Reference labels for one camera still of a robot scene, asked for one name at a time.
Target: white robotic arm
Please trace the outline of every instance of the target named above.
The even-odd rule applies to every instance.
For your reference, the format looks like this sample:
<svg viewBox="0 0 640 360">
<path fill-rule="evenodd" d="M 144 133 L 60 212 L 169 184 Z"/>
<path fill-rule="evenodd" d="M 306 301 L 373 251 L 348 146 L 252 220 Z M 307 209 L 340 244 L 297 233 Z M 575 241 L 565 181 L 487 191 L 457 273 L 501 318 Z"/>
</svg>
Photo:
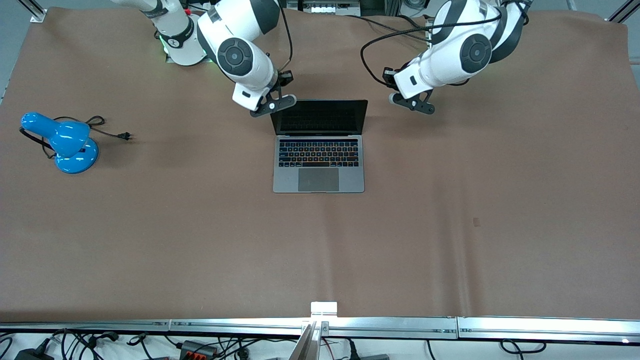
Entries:
<svg viewBox="0 0 640 360">
<path fill-rule="evenodd" d="M 178 65 L 194 65 L 205 53 L 198 43 L 195 22 L 198 16 L 187 15 L 179 0 L 111 0 L 140 10 L 153 23 L 171 59 Z"/>
<path fill-rule="evenodd" d="M 432 89 L 467 80 L 513 52 L 531 2 L 507 0 L 502 6 L 483 0 L 446 2 L 434 19 L 431 47 L 399 70 L 385 69 L 387 86 L 400 92 L 391 94 L 390 102 L 433 113 L 435 107 L 427 102 Z M 424 100 L 422 92 L 427 93 Z"/>
<path fill-rule="evenodd" d="M 222 0 L 198 20 L 202 48 L 236 83 L 233 100 L 254 117 L 296 104 L 295 96 L 281 94 L 281 87 L 293 80 L 291 72 L 279 73 L 269 56 L 252 43 L 275 28 L 279 17 L 276 0 Z M 270 95 L 275 90 L 277 99 Z"/>
</svg>

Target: laptop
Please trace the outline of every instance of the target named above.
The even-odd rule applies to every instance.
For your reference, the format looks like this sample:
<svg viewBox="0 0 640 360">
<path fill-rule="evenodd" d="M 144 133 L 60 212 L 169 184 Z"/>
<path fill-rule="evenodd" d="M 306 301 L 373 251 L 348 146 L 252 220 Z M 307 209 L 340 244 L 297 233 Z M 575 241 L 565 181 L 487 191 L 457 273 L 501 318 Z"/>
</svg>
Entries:
<svg viewBox="0 0 640 360">
<path fill-rule="evenodd" d="M 366 111 L 366 100 L 298 100 L 271 114 L 276 132 L 273 192 L 363 192 Z"/>
</svg>

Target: blue desk lamp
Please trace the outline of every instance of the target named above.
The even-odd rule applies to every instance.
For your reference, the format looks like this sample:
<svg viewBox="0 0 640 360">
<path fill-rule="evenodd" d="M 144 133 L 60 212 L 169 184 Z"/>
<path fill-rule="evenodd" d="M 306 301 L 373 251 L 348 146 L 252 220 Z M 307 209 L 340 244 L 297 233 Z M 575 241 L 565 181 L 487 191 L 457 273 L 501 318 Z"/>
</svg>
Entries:
<svg viewBox="0 0 640 360">
<path fill-rule="evenodd" d="M 20 132 L 56 152 L 58 169 L 67 174 L 78 174 L 90 168 L 98 158 L 98 145 L 89 137 L 91 127 L 80 121 L 57 122 L 40 113 L 26 113 L 22 117 Z M 46 138 L 41 141 L 26 131 Z"/>
</svg>

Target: blue lamp base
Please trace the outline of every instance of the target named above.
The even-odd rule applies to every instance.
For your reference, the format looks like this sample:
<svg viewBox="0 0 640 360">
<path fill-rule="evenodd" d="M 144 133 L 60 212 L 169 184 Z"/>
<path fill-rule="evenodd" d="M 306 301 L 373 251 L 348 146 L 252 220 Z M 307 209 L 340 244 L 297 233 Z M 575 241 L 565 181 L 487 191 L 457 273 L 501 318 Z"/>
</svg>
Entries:
<svg viewBox="0 0 640 360">
<path fill-rule="evenodd" d="M 56 155 L 56 166 L 67 174 L 79 174 L 89 169 L 98 158 L 98 144 L 89 138 L 83 147 L 84 152 L 78 152 L 70 158 Z"/>
</svg>

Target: brown table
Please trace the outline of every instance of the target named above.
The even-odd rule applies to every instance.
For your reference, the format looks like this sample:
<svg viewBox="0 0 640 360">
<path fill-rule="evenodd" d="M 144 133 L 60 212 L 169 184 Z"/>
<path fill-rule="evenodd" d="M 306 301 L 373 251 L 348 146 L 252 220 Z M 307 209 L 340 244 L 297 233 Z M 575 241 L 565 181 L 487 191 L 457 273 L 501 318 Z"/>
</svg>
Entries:
<svg viewBox="0 0 640 360">
<path fill-rule="evenodd" d="M 139 12 L 52 8 L 0 106 L 0 319 L 517 315 L 640 318 L 640 94 L 627 30 L 533 12 L 521 44 L 436 113 L 393 106 L 359 59 L 386 33 L 287 12 L 286 90 L 368 99 L 362 194 L 274 194 L 273 128 L 214 64 L 163 61 Z M 379 18 L 397 28 L 401 19 Z M 257 41 L 276 64 L 282 26 Z M 366 52 L 380 74 L 422 46 Z M 89 171 L 59 172 L 17 128 L 88 119 Z"/>
</svg>

